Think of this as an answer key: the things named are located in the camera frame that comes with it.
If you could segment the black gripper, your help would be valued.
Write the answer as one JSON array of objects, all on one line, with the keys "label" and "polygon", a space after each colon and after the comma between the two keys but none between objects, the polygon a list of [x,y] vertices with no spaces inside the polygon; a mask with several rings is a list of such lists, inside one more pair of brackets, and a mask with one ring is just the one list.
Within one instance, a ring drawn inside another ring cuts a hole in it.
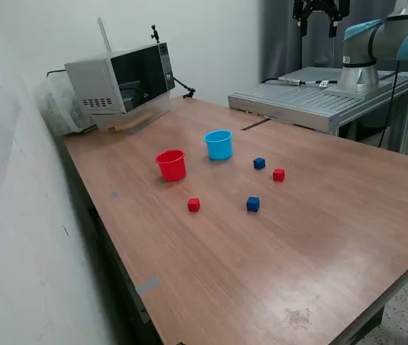
[{"label": "black gripper", "polygon": [[330,18],[329,37],[336,36],[338,23],[350,13],[350,1],[304,0],[294,1],[293,19],[297,21],[302,36],[307,35],[307,21],[312,10],[324,10]]}]

